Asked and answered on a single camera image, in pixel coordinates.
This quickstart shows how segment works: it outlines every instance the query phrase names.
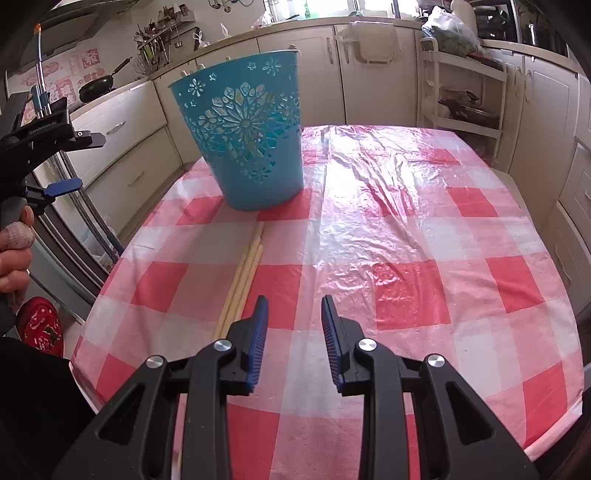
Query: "pan handle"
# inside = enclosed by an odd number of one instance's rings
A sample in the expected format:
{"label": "pan handle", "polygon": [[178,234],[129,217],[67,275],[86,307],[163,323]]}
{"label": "pan handle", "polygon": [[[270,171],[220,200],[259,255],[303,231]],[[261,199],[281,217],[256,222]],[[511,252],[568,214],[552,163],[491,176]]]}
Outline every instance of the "pan handle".
{"label": "pan handle", "polygon": [[133,57],[128,57],[123,62],[121,62],[121,64],[115,70],[113,70],[113,73],[111,73],[111,76],[113,76],[115,73],[119,72],[120,69],[125,67],[131,61],[132,58]]}

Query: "checkered tablecloth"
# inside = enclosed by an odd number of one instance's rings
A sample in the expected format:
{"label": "checkered tablecloth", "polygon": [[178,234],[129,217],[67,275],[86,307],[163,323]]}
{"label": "checkered tablecloth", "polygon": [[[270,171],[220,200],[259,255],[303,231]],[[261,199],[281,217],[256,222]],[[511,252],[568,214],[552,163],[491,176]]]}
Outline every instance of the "checkered tablecloth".
{"label": "checkered tablecloth", "polygon": [[[212,341],[257,222],[264,252],[245,316],[269,300],[261,379],[229,398],[236,480],[356,479],[361,397],[332,383],[320,300],[395,353],[441,353],[532,459],[581,412],[583,368],[566,292],[513,197],[454,133],[400,127],[303,132],[304,190],[261,212],[223,200],[200,160],[154,209],[86,322],[73,358],[106,401],[149,355]],[[416,432],[407,408],[410,461]]]}

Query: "red and white tablecloth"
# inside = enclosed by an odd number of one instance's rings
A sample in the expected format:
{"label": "red and white tablecloth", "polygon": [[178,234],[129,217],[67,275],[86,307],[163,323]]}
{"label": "red and white tablecloth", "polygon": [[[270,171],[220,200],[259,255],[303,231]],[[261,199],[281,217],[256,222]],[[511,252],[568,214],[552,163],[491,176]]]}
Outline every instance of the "red and white tablecloth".
{"label": "red and white tablecloth", "polygon": [[304,190],[261,212],[232,210],[203,160],[174,184],[86,322],[73,358],[85,390],[104,402],[149,355],[210,343],[265,222],[245,316],[266,295],[269,331],[254,394],[229,398],[236,480],[357,478],[363,400],[332,383],[325,294],[395,353],[443,354],[540,456],[581,413],[583,366],[560,277],[507,189],[452,132],[307,128],[302,153]]}

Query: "white container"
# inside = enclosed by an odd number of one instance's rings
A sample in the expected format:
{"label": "white container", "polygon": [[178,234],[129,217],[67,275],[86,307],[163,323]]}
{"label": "white container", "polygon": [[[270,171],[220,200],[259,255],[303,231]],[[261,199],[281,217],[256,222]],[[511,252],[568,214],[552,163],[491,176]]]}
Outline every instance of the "white container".
{"label": "white container", "polygon": [[478,31],[476,29],[476,14],[472,6],[466,0],[452,0],[453,14],[462,20],[474,32],[478,38]]}

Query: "silver screw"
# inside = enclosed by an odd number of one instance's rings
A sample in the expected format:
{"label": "silver screw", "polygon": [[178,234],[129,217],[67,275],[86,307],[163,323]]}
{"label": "silver screw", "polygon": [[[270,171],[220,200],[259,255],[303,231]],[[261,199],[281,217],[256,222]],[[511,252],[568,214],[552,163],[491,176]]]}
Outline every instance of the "silver screw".
{"label": "silver screw", "polygon": [[362,338],[358,345],[364,352],[373,352],[378,347],[375,340],[372,340],[371,338]]}
{"label": "silver screw", "polygon": [[146,360],[148,368],[160,368],[164,363],[164,358],[159,355],[153,355]]}
{"label": "silver screw", "polygon": [[433,353],[427,357],[427,363],[432,367],[440,368],[445,365],[445,359],[441,355]]}
{"label": "silver screw", "polygon": [[232,348],[232,342],[226,339],[217,340],[216,343],[213,344],[213,347],[218,352],[227,352],[228,350],[230,350],[230,348]]}

